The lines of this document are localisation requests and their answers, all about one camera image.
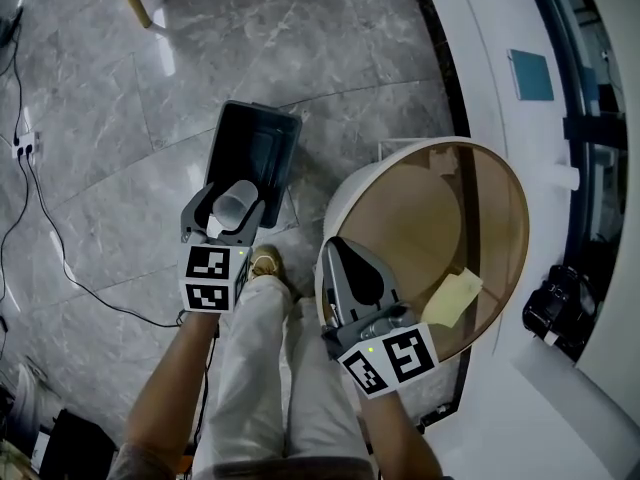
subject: tan shoe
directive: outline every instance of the tan shoe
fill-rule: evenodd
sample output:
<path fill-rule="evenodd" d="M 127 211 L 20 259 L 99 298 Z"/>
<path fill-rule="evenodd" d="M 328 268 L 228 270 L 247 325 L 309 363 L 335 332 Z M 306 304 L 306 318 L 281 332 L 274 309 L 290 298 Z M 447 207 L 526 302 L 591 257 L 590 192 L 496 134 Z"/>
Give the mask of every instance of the tan shoe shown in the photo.
<path fill-rule="evenodd" d="M 281 281 L 284 280 L 282 257 L 273 245 L 260 245 L 253 251 L 249 267 L 249 281 L 260 276 L 276 276 Z"/>

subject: pants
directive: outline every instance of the pants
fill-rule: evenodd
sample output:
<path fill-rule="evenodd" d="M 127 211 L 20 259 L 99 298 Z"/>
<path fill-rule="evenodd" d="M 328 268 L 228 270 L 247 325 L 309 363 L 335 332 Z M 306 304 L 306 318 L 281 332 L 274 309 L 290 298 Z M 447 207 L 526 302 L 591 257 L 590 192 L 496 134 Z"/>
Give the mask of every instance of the pants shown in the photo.
<path fill-rule="evenodd" d="M 302 299 L 293 311 L 291 306 L 289 290 L 276 277 L 260 276 L 245 286 L 225 347 L 218 403 L 206 418 L 194 474 L 221 463 L 283 456 L 368 460 L 340 366 L 329 360 L 320 337 L 315 301 Z M 284 346 L 292 380 L 285 431 L 279 355 L 287 314 Z"/>

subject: gray marble floor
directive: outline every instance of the gray marble floor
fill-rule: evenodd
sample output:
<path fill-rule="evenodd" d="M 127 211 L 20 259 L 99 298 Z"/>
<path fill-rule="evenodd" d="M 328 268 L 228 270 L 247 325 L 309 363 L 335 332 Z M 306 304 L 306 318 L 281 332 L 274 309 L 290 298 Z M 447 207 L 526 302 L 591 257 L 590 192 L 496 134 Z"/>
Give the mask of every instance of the gray marble floor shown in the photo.
<path fill-rule="evenodd" d="M 377 159 L 382 139 L 453 133 L 415 0 L 143 0 L 155 23 L 149 30 L 125 0 L 0 0 L 0 14 L 18 1 L 25 6 L 18 128 L 41 134 L 36 169 L 70 270 L 111 303 L 156 321 L 172 322 L 181 306 L 179 213 L 202 185 L 225 100 L 303 119 L 277 226 L 258 241 L 281 249 L 307 294 L 321 219 L 341 181 Z M 0 52 L 0 67 L 12 48 Z M 0 79 L 1 233 L 24 200 L 9 146 L 17 110 L 10 72 Z M 15 382 L 30 356 L 72 410 L 119 440 L 175 331 L 112 312 L 69 283 L 33 197 L 4 263 L 6 381 Z M 447 365 L 406 393 L 411 412 L 448 401 L 456 370 Z"/>

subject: electrical outlet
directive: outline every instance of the electrical outlet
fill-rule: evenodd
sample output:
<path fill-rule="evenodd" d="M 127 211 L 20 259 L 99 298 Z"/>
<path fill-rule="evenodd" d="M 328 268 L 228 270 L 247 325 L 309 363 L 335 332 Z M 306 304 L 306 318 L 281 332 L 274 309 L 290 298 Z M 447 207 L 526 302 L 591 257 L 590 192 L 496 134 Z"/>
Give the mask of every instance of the electrical outlet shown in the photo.
<path fill-rule="evenodd" d="M 33 155 L 38 150 L 38 139 L 39 139 L 38 132 L 30 132 L 30 133 L 27 133 L 26 135 L 22 135 L 18 137 L 18 144 L 17 145 L 13 144 L 11 148 L 11 156 L 14 159 L 18 158 L 18 153 L 20 153 L 21 156 L 26 156 L 27 148 L 31 146 L 30 157 L 33 159 Z"/>

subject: black cable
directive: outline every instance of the black cable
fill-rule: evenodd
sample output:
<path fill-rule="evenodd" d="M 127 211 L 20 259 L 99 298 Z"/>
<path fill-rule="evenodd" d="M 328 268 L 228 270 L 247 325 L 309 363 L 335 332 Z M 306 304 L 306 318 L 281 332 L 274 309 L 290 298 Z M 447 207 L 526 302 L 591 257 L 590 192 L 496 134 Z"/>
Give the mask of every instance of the black cable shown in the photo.
<path fill-rule="evenodd" d="M 155 325 L 156 327 L 162 327 L 163 329 L 174 329 L 176 327 L 180 327 L 180 323 L 178 323 L 177 319 L 176 319 L 176 323 L 175 324 L 160 324 L 158 322 L 154 322 L 153 320 L 148 319 L 147 317 L 145 317 L 145 316 L 141 315 L 140 313 L 137 313 L 136 311 L 133 311 L 131 309 L 119 308 L 117 306 L 109 304 L 108 302 L 105 302 L 104 300 L 102 300 L 98 295 L 96 295 L 93 291 L 91 291 L 89 288 L 84 286 L 82 283 L 79 283 L 78 281 L 72 279 L 69 276 L 69 274 L 67 273 L 67 268 L 66 268 L 67 267 L 67 252 L 66 252 L 66 249 L 65 249 L 65 246 L 64 246 L 64 241 L 62 240 L 62 235 L 60 234 L 60 231 L 58 231 L 58 227 L 55 225 L 55 223 L 53 222 L 53 219 L 49 216 L 49 212 L 47 212 L 47 209 L 45 208 L 44 199 L 42 198 L 42 192 L 40 190 L 40 182 L 38 181 L 38 177 L 36 176 L 36 173 L 33 170 L 33 168 L 31 167 L 31 163 L 29 162 L 29 154 L 27 154 L 27 165 L 29 166 L 29 170 L 31 171 L 31 175 L 33 176 L 33 180 L 35 181 L 35 184 L 36 184 L 36 191 L 38 192 L 38 200 L 40 201 L 40 207 L 42 208 L 42 213 L 44 213 L 44 216 L 49 221 L 49 224 L 51 224 L 51 227 L 54 229 L 54 231 L 55 231 L 55 233 L 56 233 L 56 235 L 58 237 L 58 241 L 60 242 L 60 249 L 62 250 L 62 271 L 64 272 L 65 277 L 70 282 L 75 284 L 76 286 L 79 286 L 80 288 L 82 288 L 85 292 L 87 292 L 89 295 L 91 295 L 98 302 L 104 304 L 106 307 L 108 307 L 108 308 L 110 308 L 110 309 L 112 309 L 114 311 L 134 316 L 136 318 L 139 318 L 143 322 L 147 322 L 148 324 Z"/>
<path fill-rule="evenodd" d="M 20 166 L 20 170 L 22 171 L 22 175 L 24 176 L 24 181 L 26 183 L 26 195 L 24 197 L 24 205 L 22 206 L 22 211 L 20 212 L 20 215 L 18 216 L 18 219 L 13 223 L 13 225 L 9 228 L 9 230 L 4 234 L 4 237 L 2 237 L 2 243 L 0 243 L 0 275 L 2 275 L 2 297 L 0 297 L 0 302 L 2 302 L 4 300 L 4 298 L 7 296 L 7 282 L 5 279 L 5 274 L 4 274 L 4 243 L 7 240 L 7 237 L 9 236 L 9 233 L 11 233 L 18 224 L 20 224 L 20 221 L 22 220 L 22 217 L 24 216 L 24 212 L 27 211 L 27 206 L 29 204 L 29 178 L 27 176 L 27 173 L 24 170 L 24 167 L 22 167 L 22 156 L 18 157 L 18 165 Z"/>
<path fill-rule="evenodd" d="M 16 34 L 16 38 L 14 39 L 14 42 L 16 43 L 16 48 L 13 51 L 13 73 L 16 75 L 16 80 L 18 81 L 18 95 L 19 95 L 18 118 L 16 119 L 16 125 L 13 128 L 13 144 L 15 146 L 18 145 L 18 125 L 20 124 L 20 116 L 22 115 L 22 82 L 20 81 L 20 76 L 18 75 L 18 60 L 17 60 L 18 42 L 20 41 L 21 31 L 22 31 L 22 25 L 18 25 L 18 33 Z"/>
<path fill-rule="evenodd" d="M 187 313 L 186 309 L 181 309 L 180 312 L 178 313 L 178 316 L 176 317 L 176 324 L 178 326 L 181 326 L 184 323 L 184 320 L 182 319 L 182 317 L 185 315 L 185 313 Z"/>
<path fill-rule="evenodd" d="M 9 59 L 9 63 L 7 64 L 7 67 L 2 70 L 2 73 L 0 73 L 0 76 L 3 76 L 7 71 L 9 71 L 11 64 L 13 64 L 13 61 L 15 60 L 16 55 L 18 54 L 18 40 L 20 39 L 20 30 L 22 30 L 22 25 L 19 26 L 18 33 L 16 34 L 16 38 L 15 39 L 12 38 L 12 41 L 16 46 L 13 49 L 13 54 Z"/>

